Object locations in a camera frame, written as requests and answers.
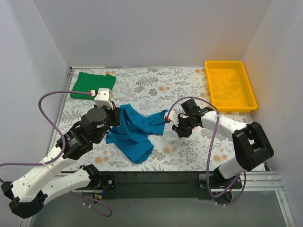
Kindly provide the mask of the blue t shirt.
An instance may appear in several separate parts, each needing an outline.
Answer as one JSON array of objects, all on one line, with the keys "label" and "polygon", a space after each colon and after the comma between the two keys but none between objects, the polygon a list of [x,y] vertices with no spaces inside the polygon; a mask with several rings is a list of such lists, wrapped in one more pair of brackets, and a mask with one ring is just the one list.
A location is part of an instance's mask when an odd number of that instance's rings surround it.
[{"label": "blue t shirt", "polygon": [[162,135],[165,127],[163,110],[147,117],[138,113],[130,104],[120,106],[120,125],[114,126],[106,137],[106,143],[115,144],[134,164],[146,161],[154,146],[150,135]]}]

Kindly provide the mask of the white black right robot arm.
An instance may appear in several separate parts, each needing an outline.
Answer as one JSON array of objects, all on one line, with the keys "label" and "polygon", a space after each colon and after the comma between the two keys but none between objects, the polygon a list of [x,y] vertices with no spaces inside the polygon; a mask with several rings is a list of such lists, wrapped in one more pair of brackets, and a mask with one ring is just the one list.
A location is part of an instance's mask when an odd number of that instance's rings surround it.
[{"label": "white black right robot arm", "polygon": [[274,155],[274,150],[262,128],[257,122],[249,124],[237,122],[221,116],[216,109],[199,107],[194,99],[181,105],[183,113],[169,110],[166,122],[172,122],[172,130],[180,138],[188,138],[196,127],[213,130],[233,142],[235,157],[218,166],[213,174],[205,177],[207,185],[227,187],[237,175],[251,171],[265,163]]}]

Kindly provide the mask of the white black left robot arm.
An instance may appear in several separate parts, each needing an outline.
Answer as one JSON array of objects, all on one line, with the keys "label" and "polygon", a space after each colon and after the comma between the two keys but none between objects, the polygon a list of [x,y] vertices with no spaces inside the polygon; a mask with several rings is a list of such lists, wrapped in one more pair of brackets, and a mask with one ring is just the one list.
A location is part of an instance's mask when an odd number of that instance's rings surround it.
[{"label": "white black left robot arm", "polygon": [[112,190],[113,175],[102,175],[93,165],[55,178],[64,168],[74,163],[99,144],[111,127],[120,124],[120,108],[106,106],[88,110],[61,137],[51,151],[27,174],[13,182],[1,185],[3,194],[10,199],[9,208],[21,218],[37,214],[51,200],[75,189]]}]

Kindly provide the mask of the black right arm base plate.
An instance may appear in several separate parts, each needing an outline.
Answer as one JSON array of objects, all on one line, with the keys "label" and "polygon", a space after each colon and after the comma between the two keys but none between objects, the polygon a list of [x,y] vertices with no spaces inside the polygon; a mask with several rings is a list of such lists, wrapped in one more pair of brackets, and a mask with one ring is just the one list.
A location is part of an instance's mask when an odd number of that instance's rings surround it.
[{"label": "black right arm base plate", "polygon": [[[211,189],[225,189],[227,188],[232,181],[235,179],[235,176],[230,179],[224,179],[217,177],[215,174],[209,175],[209,185]],[[201,189],[207,189],[206,185],[206,174],[199,174],[198,178],[195,180],[196,185]],[[241,189],[242,182],[241,179],[237,179],[232,185],[231,189]]]}]

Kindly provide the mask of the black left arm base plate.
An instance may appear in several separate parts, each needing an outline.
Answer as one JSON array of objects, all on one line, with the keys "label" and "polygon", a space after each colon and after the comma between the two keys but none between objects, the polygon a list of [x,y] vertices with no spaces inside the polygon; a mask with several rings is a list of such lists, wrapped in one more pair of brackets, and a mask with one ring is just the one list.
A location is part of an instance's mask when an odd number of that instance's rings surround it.
[{"label": "black left arm base plate", "polygon": [[96,175],[93,176],[88,187],[93,190],[113,190],[116,185],[116,176],[115,175]]}]

